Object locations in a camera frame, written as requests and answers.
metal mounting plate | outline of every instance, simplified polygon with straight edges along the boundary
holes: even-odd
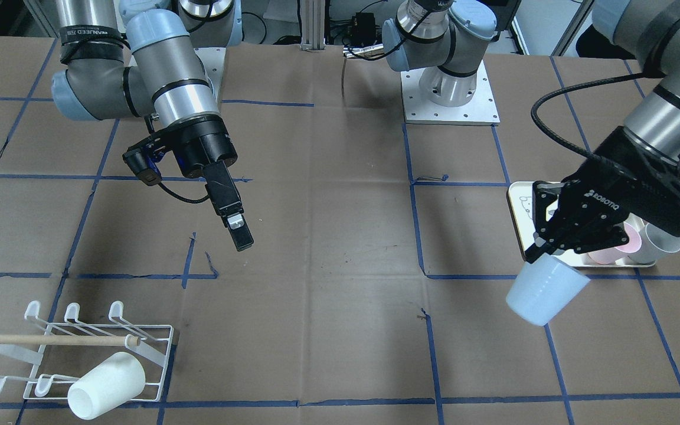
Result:
[[[201,47],[196,48],[196,55],[201,60],[206,70],[206,75],[214,85],[214,95],[217,104],[221,105],[222,77],[224,76],[224,56],[227,49],[224,47]]]
[[[458,126],[491,126],[500,123],[484,62],[477,70],[477,89],[474,96],[462,107],[443,107],[421,95],[419,78],[423,73],[423,69],[400,73],[406,123]]]

black cable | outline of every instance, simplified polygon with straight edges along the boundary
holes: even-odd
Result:
[[[296,0],[297,3],[297,34],[300,37],[299,44],[303,44],[303,21],[300,20],[300,0]]]
[[[625,75],[625,76],[603,78],[602,80],[589,81],[588,83],[576,84],[575,86],[568,86],[568,87],[563,88],[563,89],[555,90],[551,93],[545,94],[544,96],[540,97],[540,99],[537,100],[537,102],[534,103],[534,105],[531,107],[531,119],[532,119],[532,121],[534,121],[535,124],[537,124],[537,127],[539,127],[539,129],[542,130],[542,132],[547,135],[547,137],[551,138],[555,143],[558,143],[562,147],[564,147],[564,148],[566,148],[570,151],[574,151],[575,153],[580,154],[581,156],[586,157],[588,159],[596,159],[597,161],[610,162],[609,159],[603,159],[599,155],[587,152],[585,149],[578,147],[577,145],[574,145],[573,143],[571,143],[568,140],[559,136],[558,133],[551,130],[550,127],[548,127],[542,121],[542,119],[540,119],[540,116],[537,113],[537,111],[540,109],[540,107],[545,102],[547,102],[547,100],[553,99],[553,97],[558,97],[561,94],[566,94],[566,93],[570,93],[572,91],[577,91],[577,90],[582,90],[582,89],[589,89],[591,87],[604,86],[605,84],[622,83],[623,81],[637,80],[637,79],[643,78],[643,77],[646,77],[645,73],[635,73],[635,74],[630,74],[630,75]]]
[[[419,27],[419,25],[421,25],[421,23],[424,22],[424,19],[426,19],[431,13],[432,13],[432,11],[427,11],[427,13],[425,13],[424,16],[422,16],[421,19],[419,19],[419,21],[416,23],[416,25],[413,26],[413,28],[411,29],[411,32],[409,32],[409,33],[413,34],[413,32],[416,31],[416,29]],[[390,51],[386,51],[385,53],[380,54],[378,56],[374,56],[374,57],[364,57],[364,56],[361,56],[359,54],[356,54],[355,52],[353,52],[353,48],[351,48],[350,45],[344,45],[344,47],[348,50],[348,53],[350,53],[351,56],[357,57],[358,59],[364,59],[364,60],[367,60],[369,62],[373,62],[374,60],[380,60],[380,59],[384,59],[384,58],[390,56],[391,54],[393,54],[394,51],[399,49],[400,46],[402,46],[403,43],[406,42],[406,40],[408,40],[408,38],[404,37],[402,40],[400,40],[400,43],[397,43],[397,45],[394,48],[392,48]]]
[[[187,30],[187,32],[193,33],[194,31],[198,31],[199,28],[203,27],[203,24],[206,24],[206,22],[211,18],[211,11],[214,10],[214,3],[216,0],[211,0],[210,3],[208,3],[208,12],[206,12],[206,16],[201,19],[201,22],[198,22],[196,27],[192,27],[190,30]]]
[[[201,199],[188,199],[188,198],[186,198],[186,197],[182,197],[182,196],[176,194],[175,192],[173,192],[172,190],[170,190],[170,188],[168,188],[167,186],[165,186],[164,183],[159,183],[158,186],[159,186],[160,188],[162,188],[162,190],[165,191],[169,196],[175,198],[175,199],[178,200],[178,201],[186,202],[187,204],[200,204],[201,202],[206,202],[206,201],[208,201],[208,195],[204,196],[204,197],[201,198]]]
[[[80,41],[75,43],[75,45],[73,45],[73,48],[71,48],[70,51],[68,51],[67,54],[65,54],[65,56],[62,57],[62,59],[60,59],[60,62],[62,62],[63,64],[67,64],[67,62],[70,62],[70,59],[72,59],[73,56],[75,56],[75,53],[78,52],[79,48],[86,45],[86,43],[89,43],[89,41],[101,41],[101,40],[119,41],[126,48],[130,49],[130,43],[128,43],[128,41],[122,37],[117,37],[115,35],[89,35],[86,38],[82,38]]]
[[[377,3],[386,3],[386,2],[387,2],[387,0],[377,0],[376,2],[369,3],[369,5],[364,6],[364,8],[361,9],[360,11],[358,11],[358,13],[361,13],[362,11],[367,10],[367,8],[369,8],[370,6],[376,5]]]
[[[264,22],[264,20],[255,13],[251,13],[251,12],[242,12],[242,13],[244,15],[253,15],[253,16],[257,17],[257,19],[259,19],[259,21],[261,21],[261,24],[264,26],[264,36],[261,38],[261,41],[259,41],[259,44],[263,43],[264,40],[267,40],[267,22]]]
[[[300,43],[300,35],[283,35],[273,45],[294,45]]]

robotiq logo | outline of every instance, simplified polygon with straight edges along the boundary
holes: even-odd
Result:
[[[616,204],[615,202],[611,201],[610,199],[607,199],[606,197],[602,196],[601,194],[598,194],[594,191],[594,189],[589,189],[589,192],[584,194],[585,197],[591,197],[596,199],[597,201],[602,202],[602,204],[607,205],[608,207],[612,208],[613,211],[618,211],[620,206]]]

light blue joint cap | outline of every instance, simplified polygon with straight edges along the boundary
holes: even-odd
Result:
[[[395,27],[393,19],[387,19],[382,25],[382,43],[385,45],[385,51],[391,51],[400,43],[400,33]],[[399,49],[392,52],[386,57],[390,68],[397,72],[411,70],[411,65],[408,65],[408,57],[406,56],[406,44],[400,46]]]
[[[133,52],[169,38],[189,35],[183,21],[171,11],[152,9],[135,15],[127,23],[127,41]]]
[[[494,12],[476,0],[456,0],[450,6],[450,17],[476,38],[492,40],[495,36],[497,18]]]
[[[235,13],[235,16],[233,16],[233,31],[230,33],[227,47],[238,45],[243,40],[243,9],[240,7],[240,0],[235,0],[233,11]]]
[[[127,27],[128,22],[135,15],[151,9],[168,9],[170,3],[172,3],[171,0],[120,0],[119,16],[122,17],[122,23]]]
[[[67,81],[67,70],[59,71],[51,78],[51,97],[62,115],[73,121],[98,121],[83,104]]]
[[[623,12],[629,7],[630,0],[597,0],[591,11],[591,23],[597,31],[607,37],[611,43],[616,33],[618,22]]]

wooden dowel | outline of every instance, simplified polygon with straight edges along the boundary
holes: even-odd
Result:
[[[0,344],[36,344],[36,345],[101,345],[107,347],[125,346],[124,336],[90,336],[90,335],[0,335]],[[129,345],[139,345],[140,337],[131,336]]]

